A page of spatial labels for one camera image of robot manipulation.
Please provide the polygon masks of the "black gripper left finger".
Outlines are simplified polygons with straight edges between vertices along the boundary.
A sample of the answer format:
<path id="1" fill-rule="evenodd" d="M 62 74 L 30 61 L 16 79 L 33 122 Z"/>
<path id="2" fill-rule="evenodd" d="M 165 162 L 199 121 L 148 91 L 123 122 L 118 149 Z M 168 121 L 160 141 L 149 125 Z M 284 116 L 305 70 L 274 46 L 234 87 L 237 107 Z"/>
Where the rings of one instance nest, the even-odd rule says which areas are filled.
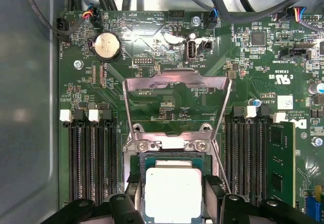
<path id="1" fill-rule="evenodd" d="M 123 194 L 110 196 L 96 205 L 88 199 L 78 199 L 51 215 L 45 223 L 143 223 L 140 205 L 140 174 L 131 174 Z"/>

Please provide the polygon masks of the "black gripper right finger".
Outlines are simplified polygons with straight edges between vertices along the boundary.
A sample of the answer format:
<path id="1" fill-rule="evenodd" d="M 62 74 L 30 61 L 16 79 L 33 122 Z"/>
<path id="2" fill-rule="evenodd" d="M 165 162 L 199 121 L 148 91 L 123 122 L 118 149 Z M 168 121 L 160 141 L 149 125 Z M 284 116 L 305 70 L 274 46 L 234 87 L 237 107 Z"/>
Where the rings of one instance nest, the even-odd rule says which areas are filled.
<path id="1" fill-rule="evenodd" d="M 204 176 L 204 205 L 212 223 L 317 223 L 290 205 L 265 199 L 254 206 L 239 195 L 226 194 L 218 176 Z"/>

